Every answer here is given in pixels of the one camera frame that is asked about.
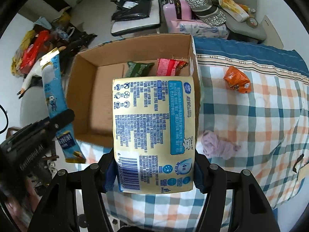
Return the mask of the person's left hand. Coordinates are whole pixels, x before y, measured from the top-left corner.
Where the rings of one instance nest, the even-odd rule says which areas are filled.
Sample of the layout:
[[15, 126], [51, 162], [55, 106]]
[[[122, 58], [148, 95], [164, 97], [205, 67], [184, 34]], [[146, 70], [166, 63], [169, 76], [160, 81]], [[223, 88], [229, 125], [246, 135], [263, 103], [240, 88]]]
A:
[[32, 219], [32, 211], [29, 211], [26, 207], [22, 207], [13, 197], [9, 197], [5, 205], [18, 228], [21, 231], [27, 231]]

